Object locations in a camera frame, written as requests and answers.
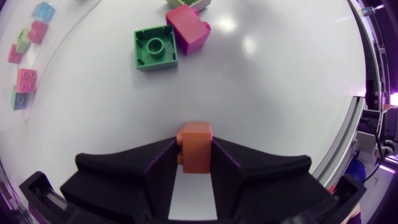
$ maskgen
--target pink lego brick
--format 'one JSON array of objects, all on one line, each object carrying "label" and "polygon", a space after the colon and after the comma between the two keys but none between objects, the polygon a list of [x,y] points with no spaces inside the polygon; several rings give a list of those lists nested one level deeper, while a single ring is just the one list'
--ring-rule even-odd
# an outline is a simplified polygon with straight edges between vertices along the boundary
[{"label": "pink lego brick", "polygon": [[33,21],[32,23],[32,28],[27,34],[27,38],[35,44],[41,44],[44,38],[45,33],[47,32],[47,29],[49,28],[49,25],[40,22],[40,21]]},{"label": "pink lego brick", "polygon": [[17,93],[29,93],[35,90],[36,70],[20,68],[17,72]]},{"label": "pink lego brick", "polygon": [[185,55],[203,47],[210,35],[210,26],[198,17],[198,11],[187,4],[166,13],[166,22],[174,27],[177,46]]},{"label": "pink lego brick", "polygon": [[11,44],[10,52],[8,53],[8,62],[19,64],[21,62],[22,54],[15,52],[16,45]]}]

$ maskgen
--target green lego brick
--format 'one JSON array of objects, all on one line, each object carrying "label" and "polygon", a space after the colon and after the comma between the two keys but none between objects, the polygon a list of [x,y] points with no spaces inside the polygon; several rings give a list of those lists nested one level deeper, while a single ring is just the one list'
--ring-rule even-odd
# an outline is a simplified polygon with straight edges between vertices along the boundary
[{"label": "green lego brick", "polygon": [[178,64],[172,26],[152,27],[134,32],[136,68],[143,71],[175,67]]},{"label": "green lego brick", "polygon": [[191,6],[193,3],[196,3],[200,0],[166,0],[173,8],[179,7],[183,4],[187,4]]},{"label": "green lego brick", "polygon": [[22,32],[19,34],[15,52],[20,53],[20,54],[25,52],[27,46],[29,46],[29,44],[30,44],[30,41],[27,38],[27,33],[29,31],[30,31],[30,29],[25,27],[22,30]]},{"label": "green lego brick", "polygon": [[12,86],[11,93],[11,108],[12,110],[23,110],[26,109],[28,93],[17,93],[15,86]]}]

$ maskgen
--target orange lego brick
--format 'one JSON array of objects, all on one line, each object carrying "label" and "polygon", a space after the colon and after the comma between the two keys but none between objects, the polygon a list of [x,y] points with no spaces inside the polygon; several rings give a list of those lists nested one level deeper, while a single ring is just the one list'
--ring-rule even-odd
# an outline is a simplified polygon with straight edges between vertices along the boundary
[{"label": "orange lego brick", "polygon": [[177,133],[176,141],[181,146],[177,163],[183,165],[183,172],[209,174],[211,140],[213,133],[207,122],[187,122]]}]

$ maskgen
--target light blue lego brick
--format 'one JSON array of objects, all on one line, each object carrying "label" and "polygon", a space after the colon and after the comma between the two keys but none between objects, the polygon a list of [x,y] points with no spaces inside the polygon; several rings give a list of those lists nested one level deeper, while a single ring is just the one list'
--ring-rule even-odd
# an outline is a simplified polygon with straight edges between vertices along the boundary
[{"label": "light blue lego brick", "polygon": [[38,4],[32,12],[32,17],[38,21],[48,22],[51,20],[55,9],[46,2]]}]

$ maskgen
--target cable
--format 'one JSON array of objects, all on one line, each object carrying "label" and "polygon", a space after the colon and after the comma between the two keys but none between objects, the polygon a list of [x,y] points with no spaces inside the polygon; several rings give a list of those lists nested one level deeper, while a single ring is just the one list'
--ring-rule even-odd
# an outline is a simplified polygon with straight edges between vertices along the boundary
[{"label": "cable", "polygon": [[380,155],[380,161],[379,161],[379,165],[377,165],[377,167],[375,168],[375,170],[371,173],[371,175],[369,175],[366,179],[364,179],[362,181],[362,184],[364,184],[367,180],[369,180],[378,170],[378,168],[380,167],[381,163],[384,162],[385,157],[387,156],[387,152],[383,155],[382,151],[381,151],[381,142],[379,139],[379,135],[377,133],[377,129],[374,127],[374,125],[372,124],[372,122],[370,122],[370,120],[368,118],[361,118],[361,122],[366,123],[373,131],[374,137],[376,138],[376,143],[377,143],[377,149],[379,151],[379,155]]}]

